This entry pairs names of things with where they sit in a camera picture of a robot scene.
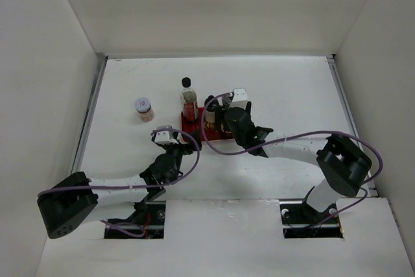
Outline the white label dark bottle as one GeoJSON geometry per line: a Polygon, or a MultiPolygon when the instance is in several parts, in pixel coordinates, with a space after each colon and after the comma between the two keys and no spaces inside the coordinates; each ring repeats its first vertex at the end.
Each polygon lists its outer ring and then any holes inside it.
{"type": "Polygon", "coordinates": [[[205,101],[205,115],[204,115],[204,128],[209,131],[215,130],[215,111],[217,109],[217,106],[219,105],[219,102],[217,99],[213,100],[208,104],[210,100],[214,98],[213,95],[210,95],[205,101]]]}

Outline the black cap sauce bottle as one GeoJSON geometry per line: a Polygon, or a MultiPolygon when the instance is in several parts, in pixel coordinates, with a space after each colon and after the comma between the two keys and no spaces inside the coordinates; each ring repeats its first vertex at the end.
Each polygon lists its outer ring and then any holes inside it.
{"type": "Polygon", "coordinates": [[[182,79],[182,114],[186,121],[192,123],[198,119],[198,103],[195,90],[191,86],[191,79],[184,77],[182,79]]]}

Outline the white lid condiment jar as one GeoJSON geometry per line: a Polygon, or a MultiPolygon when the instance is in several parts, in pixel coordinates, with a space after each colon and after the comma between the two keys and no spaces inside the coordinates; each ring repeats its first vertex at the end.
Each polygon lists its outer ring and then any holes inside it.
{"type": "Polygon", "coordinates": [[[152,110],[150,101],[146,97],[136,99],[134,107],[142,121],[149,122],[153,120],[154,112],[152,110]]]}

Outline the red lid spice jar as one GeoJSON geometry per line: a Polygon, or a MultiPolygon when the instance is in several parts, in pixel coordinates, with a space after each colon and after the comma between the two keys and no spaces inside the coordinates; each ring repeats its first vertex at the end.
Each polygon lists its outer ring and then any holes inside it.
{"type": "Polygon", "coordinates": [[[221,122],[220,131],[224,136],[231,136],[231,131],[229,130],[229,127],[227,126],[225,121],[221,122]]]}

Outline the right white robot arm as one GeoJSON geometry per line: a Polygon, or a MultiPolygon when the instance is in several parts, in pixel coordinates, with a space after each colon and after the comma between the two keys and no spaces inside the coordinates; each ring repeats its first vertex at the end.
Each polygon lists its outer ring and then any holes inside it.
{"type": "Polygon", "coordinates": [[[343,133],[277,137],[271,128],[254,125],[250,112],[238,107],[225,109],[219,119],[236,144],[253,156],[286,158],[320,168],[324,179],[306,194],[300,208],[302,217],[311,223],[338,199],[355,197],[372,167],[371,159],[343,133]]]}

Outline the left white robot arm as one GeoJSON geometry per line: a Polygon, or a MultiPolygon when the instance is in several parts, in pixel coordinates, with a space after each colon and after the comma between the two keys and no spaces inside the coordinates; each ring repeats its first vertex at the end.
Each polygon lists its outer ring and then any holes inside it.
{"type": "Polygon", "coordinates": [[[200,131],[191,133],[161,126],[152,142],[163,153],[141,173],[128,178],[96,179],[75,172],[60,183],[41,191],[37,205],[47,236],[58,239],[75,231],[81,224],[100,221],[109,230],[139,239],[146,236],[150,222],[148,203],[160,198],[166,187],[175,185],[189,173],[181,170],[184,156],[200,156],[200,131]]]}

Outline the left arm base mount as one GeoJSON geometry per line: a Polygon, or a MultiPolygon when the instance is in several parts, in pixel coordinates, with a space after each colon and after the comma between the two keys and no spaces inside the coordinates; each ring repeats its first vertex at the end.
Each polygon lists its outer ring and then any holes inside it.
{"type": "Polygon", "coordinates": [[[126,219],[108,219],[105,239],[163,239],[165,233],[166,202],[134,204],[134,212],[126,219]]]}

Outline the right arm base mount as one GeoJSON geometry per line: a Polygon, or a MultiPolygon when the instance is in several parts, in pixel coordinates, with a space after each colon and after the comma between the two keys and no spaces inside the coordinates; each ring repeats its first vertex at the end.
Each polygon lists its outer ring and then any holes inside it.
{"type": "Polygon", "coordinates": [[[322,213],[298,200],[279,203],[285,239],[343,238],[336,204],[322,213]]]}

